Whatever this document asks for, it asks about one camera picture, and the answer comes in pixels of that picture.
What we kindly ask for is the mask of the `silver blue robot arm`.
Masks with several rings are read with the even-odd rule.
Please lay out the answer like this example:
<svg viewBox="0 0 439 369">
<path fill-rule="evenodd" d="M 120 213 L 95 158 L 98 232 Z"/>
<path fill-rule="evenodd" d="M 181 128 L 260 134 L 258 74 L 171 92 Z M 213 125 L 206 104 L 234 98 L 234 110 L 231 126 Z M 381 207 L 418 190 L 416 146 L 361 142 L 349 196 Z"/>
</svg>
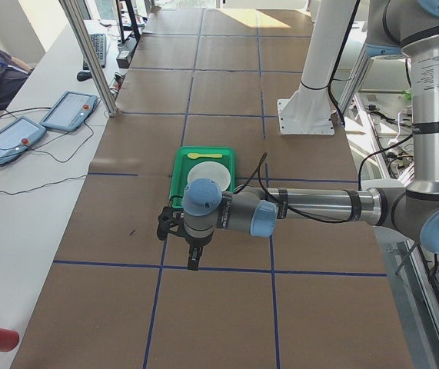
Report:
<svg viewBox="0 0 439 369">
<path fill-rule="evenodd" d="M 405 188 L 311 190 L 253 187 L 237 194 L 209 179 L 185 188 L 181 233 L 198 268 L 215 229 L 273 234 L 276 221 L 364 221 L 395 230 L 439 255 L 439 1 L 372 1 L 367 41 L 411 60 L 414 178 Z"/>
</svg>

